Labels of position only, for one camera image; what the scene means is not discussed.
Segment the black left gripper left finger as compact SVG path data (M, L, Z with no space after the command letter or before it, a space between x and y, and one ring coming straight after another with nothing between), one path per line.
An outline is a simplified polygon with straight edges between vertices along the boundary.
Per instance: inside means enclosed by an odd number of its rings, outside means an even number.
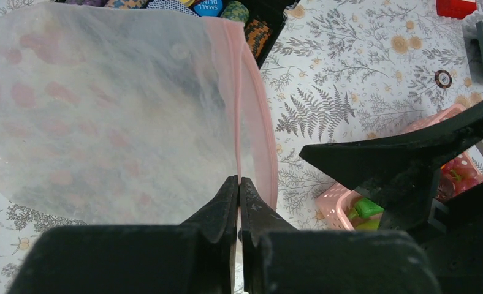
M55 227L10 293L233 293L238 178L179 225Z

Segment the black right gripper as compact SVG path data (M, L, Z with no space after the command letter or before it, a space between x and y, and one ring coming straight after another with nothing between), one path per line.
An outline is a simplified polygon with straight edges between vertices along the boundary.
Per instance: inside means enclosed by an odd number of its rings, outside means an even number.
M421 247L443 293L475 294L483 293L483 182L446 207L436 195L440 168L482 139L483 101L413 132L306 145L299 156L381 206L381 230L401 230L426 241Z

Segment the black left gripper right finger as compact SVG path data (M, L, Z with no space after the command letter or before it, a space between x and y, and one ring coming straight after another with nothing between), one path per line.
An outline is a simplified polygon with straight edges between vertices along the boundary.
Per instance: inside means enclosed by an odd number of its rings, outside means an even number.
M297 230L259 196L239 189L248 293L439 293L423 250L405 232Z

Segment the dark red toy grapes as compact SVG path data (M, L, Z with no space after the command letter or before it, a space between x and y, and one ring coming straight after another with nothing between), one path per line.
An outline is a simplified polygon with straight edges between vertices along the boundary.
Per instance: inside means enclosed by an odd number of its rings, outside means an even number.
M477 169L467 152L443 165L440 172L436 199L441 203L483 182L483 173Z

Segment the clear pink zip top bag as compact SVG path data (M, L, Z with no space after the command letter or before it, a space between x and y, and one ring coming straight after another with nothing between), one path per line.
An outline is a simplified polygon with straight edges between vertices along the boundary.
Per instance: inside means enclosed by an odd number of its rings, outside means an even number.
M44 2L0 18L0 193L88 224L177 224L277 156L241 22Z

